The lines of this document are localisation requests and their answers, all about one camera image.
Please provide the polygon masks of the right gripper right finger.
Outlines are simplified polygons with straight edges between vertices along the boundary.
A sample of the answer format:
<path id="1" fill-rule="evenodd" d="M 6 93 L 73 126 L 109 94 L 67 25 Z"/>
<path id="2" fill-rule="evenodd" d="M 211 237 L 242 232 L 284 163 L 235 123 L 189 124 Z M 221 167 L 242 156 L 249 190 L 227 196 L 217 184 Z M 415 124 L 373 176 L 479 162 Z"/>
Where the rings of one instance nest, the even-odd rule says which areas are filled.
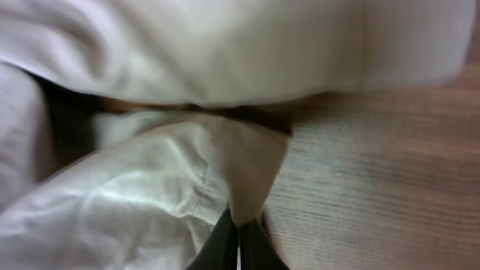
<path id="1" fill-rule="evenodd" d="M 242 226 L 239 234 L 242 270 L 290 270 L 257 219 Z"/>

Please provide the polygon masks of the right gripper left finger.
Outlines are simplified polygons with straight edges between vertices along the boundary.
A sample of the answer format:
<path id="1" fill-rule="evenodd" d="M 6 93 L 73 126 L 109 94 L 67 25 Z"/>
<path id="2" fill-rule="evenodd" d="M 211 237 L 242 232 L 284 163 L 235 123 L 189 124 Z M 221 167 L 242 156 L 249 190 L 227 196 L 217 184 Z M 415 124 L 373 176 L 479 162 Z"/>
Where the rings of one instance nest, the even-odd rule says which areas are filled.
<path id="1" fill-rule="evenodd" d="M 237 227 L 231 211 L 226 209 L 187 270 L 236 270 L 237 259 Z"/>

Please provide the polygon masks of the beige shorts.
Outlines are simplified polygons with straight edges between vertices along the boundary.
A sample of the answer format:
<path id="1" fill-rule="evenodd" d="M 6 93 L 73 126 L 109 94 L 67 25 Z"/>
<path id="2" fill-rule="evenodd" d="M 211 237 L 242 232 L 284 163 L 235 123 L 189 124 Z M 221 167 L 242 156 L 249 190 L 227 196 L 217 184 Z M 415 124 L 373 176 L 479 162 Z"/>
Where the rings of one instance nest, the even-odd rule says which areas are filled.
<path id="1" fill-rule="evenodd" d="M 3 1 L 1 267 L 477 269 L 477 1 Z"/>

